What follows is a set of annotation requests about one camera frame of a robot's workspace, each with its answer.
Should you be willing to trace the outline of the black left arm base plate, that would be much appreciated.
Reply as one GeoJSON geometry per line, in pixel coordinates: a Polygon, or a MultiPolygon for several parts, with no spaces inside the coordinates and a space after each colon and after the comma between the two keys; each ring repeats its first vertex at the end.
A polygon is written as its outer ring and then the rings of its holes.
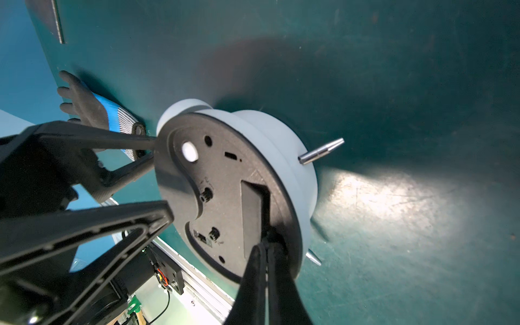
{"type": "Polygon", "coordinates": [[[181,267],[154,243],[149,244],[144,253],[149,258],[161,286],[170,292],[183,295],[185,283],[181,267]]]}

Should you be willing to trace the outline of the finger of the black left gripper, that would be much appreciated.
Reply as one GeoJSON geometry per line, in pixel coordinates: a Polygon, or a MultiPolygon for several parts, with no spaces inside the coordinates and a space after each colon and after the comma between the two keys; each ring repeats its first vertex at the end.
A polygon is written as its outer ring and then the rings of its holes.
{"type": "Polygon", "coordinates": [[[98,203],[150,172],[154,166],[153,137],[120,134],[64,121],[34,125],[38,142],[50,153],[62,177],[82,186],[98,203]],[[136,149],[146,154],[115,170],[101,167],[97,150],[136,149]]]}
{"type": "Polygon", "coordinates": [[[1,323],[73,323],[173,220],[165,201],[2,219],[1,323]],[[101,257],[70,271],[79,246],[125,230],[101,257]]]}

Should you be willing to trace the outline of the white round alarm clock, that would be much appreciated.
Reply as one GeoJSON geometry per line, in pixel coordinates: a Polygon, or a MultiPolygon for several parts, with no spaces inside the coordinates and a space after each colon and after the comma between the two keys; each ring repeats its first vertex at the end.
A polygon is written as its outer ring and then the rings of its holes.
{"type": "Polygon", "coordinates": [[[154,168],[177,233],[209,270],[239,283],[253,247],[273,230],[297,278],[318,201],[314,162],[343,143],[311,150],[265,112],[185,99],[158,121],[154,168]]]}

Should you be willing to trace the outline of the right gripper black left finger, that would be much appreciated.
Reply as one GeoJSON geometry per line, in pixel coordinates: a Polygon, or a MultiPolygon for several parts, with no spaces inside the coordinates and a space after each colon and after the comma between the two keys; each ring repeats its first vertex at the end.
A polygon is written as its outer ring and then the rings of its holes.
{"type": "Polygon", "coordinates": [[[249,255],[232,310],[224,324],[265,324],[267,252],[262,243],[249,255]]]}

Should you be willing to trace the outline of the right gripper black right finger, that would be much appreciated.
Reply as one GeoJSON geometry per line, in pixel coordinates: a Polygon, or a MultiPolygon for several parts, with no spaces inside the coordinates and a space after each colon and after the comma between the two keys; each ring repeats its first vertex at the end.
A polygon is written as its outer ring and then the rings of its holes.
{"type": "Polygon", "coordinates": [[[271,242],[267,253],[269,324],[312,324],[291,276],[284,247],[271,242]]]}

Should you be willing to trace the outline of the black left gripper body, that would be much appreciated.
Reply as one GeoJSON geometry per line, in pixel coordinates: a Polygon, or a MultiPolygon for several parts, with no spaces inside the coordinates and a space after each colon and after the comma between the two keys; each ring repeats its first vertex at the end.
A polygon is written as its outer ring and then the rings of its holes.
{"type": "Polygon", "coordinates": [[[35,130],[1,138],[1,218],[64,211],[77,192],[38,142],[35,130]]]}

